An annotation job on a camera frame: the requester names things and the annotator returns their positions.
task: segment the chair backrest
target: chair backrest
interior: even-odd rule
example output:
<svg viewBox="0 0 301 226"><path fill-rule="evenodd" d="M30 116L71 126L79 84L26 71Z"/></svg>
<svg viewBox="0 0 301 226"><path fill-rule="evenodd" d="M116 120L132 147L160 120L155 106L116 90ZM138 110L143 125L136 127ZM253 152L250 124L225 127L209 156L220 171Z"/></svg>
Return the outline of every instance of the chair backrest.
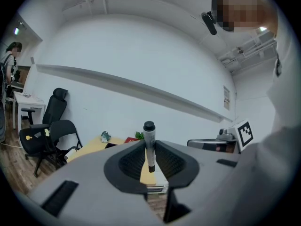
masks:
<svg viewBox="0 0 301 226"><path fill-rule="evenodd" d="M77 135L77 131L75 125L71 121L61 120L61 121L55 121L51 124L49 134L51 140L54 142L57 139L66 135L70 135L70 134Z"/></svg>
<svg viewBox="0 0 301 226"><path fill-rule="evenodd" d="M67 101L65 101L67 92L67 90L62 88L56 88L53 91L53 95L49 99L47 109L43 117L43 124L50 125L51 123L60 120L67 107Z"/></svg>

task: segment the red book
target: red book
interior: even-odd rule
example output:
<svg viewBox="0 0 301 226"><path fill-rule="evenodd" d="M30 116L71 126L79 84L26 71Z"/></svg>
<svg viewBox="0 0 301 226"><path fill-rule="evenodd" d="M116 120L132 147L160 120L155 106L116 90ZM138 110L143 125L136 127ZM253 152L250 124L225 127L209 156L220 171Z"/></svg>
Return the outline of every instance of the red book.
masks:
<svg viewBox="0 0 301 226"><path fill-rule="evenodd" d="M124 143L132 142L132 141L140 141L139 139L128 137Z"/></svg>

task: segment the ceiling light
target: ceiling light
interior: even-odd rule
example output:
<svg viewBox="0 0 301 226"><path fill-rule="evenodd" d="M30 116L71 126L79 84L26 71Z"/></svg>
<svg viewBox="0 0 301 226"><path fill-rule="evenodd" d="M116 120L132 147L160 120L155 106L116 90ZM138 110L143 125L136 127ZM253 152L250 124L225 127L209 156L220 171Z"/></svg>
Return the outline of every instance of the ceiling light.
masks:
<svg viewBox="0 0 301 226"><path fill-rule="evenodd" d="M19 33L19 29L15 28L14 34L17 35Z"/></svg>

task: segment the black office chair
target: black office chair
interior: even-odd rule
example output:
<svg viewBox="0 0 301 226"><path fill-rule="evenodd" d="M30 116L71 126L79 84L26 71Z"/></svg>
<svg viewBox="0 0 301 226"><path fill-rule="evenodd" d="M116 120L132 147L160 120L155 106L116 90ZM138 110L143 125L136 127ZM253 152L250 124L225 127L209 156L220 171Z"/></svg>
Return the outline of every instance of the black office chair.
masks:
<svg viewBox="0 0 301 226"><path fill-rule="evenodd" d="M46 137L45 129L49 129L51 123L60 120L67 106L67 101L65 101L67 92L67 90L62 88L56 88L53 91L53 95L49 99L47 109L43 116L43 124L33 124L32 113L35 112L34 109L21 109L21 111L28 113L30 122L30 128L22 129L19 133L21 144L27 152L25 158L28 159L29 156L39 158L34 170L35 177L38 176L37 171L44 158L53 163L48 156L55 152L49 148L49 138Z"/></svg>
<svg viewBox="0 0 301 226"><path fill-rule="evenodd" d="M55 142L58 141L59 138L70 135L70 134L76 134L77 137L77 144L76 146L72 146L68 150L60 150L59 148L56 147ZM50 135L50 141L53 150L55 151L55 168L57 169L60 166L63 166L65 164L64 156L71 150L79 150L79 145L82 148L82 144L79 139L79 135L77 134L76 128L74 124L69 121L69 120L61 120L61 121L56 121L53 122L50 125L50 130L49 130L49 135Z"/></svg>

